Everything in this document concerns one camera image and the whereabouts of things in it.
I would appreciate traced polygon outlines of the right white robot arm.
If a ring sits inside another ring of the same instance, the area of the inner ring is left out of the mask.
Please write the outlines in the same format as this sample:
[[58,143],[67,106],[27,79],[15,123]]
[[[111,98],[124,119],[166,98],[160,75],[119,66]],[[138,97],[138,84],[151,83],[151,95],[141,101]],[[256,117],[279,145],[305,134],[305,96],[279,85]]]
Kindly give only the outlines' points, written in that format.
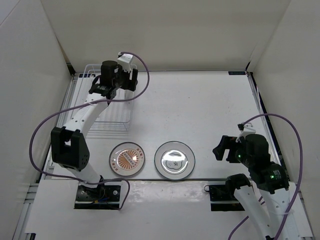
[[224,193],[238,200],[255,227],[260,240],[299,240],[301,238],[290,206],[290,184],[283,167],[273,161],[269,144],[260,134],[222,136],[213,149],[218,161],[228,150],[227,161],[247,167],[250,177],[228,176]]

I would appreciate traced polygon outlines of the white plate teal rim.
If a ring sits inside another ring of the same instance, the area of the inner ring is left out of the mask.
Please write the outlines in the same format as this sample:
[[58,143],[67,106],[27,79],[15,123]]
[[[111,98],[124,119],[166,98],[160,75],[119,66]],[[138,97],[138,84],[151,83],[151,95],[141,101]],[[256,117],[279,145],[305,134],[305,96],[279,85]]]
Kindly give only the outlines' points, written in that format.
[[168,141],[156,150],[154,165],[165,179],[181,181],[194,171],[196,158],[192,149],[185,143]]

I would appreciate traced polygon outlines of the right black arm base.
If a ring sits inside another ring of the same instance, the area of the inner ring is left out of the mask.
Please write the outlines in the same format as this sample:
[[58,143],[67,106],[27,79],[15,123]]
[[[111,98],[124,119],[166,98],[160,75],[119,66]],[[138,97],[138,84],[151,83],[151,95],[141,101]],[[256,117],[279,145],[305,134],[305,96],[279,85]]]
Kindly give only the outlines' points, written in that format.
[[242,212],[243,206],[230,195],[225,185],[205,185],[203,189],[209,193],[210,209],[212,212]]

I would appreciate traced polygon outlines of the white plate orange sunburst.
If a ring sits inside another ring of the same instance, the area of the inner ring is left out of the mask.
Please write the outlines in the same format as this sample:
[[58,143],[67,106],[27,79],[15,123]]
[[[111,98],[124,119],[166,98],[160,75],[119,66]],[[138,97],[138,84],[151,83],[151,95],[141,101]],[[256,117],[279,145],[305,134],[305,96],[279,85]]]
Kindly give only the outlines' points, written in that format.
[[131,177],[144,167],[146,155],[143,148],[134,142],[116,145],[109,155],[109,167],[118,176]]

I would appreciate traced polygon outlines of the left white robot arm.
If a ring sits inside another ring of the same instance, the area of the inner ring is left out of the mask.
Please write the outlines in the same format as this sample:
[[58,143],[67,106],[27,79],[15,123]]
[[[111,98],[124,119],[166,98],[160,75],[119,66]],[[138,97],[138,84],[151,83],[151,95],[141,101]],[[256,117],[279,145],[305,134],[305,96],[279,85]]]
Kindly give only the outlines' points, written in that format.
[[62,127],[51,133],[51,155],[54,163],[70,171],[93,200],[100,200],[105,188],[99,182],[102,177],[89,164],[90,151],[86,136],[99,115],[108,107],[117,90],[134,92],[138,84],[138,70],[133,68],[133,56],[125,54],[116,61],[105,60],[88,91],[85,106]]

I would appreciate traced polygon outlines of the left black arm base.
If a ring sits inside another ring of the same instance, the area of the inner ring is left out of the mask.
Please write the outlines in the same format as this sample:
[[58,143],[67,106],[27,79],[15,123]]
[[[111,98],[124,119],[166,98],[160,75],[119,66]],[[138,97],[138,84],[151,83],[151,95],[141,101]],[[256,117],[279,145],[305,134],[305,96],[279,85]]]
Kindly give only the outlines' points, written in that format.
[[120,208],[121,186],[99,185],[89,188],[79,185],[77,188],[74,209],[76,210],[118,210]]

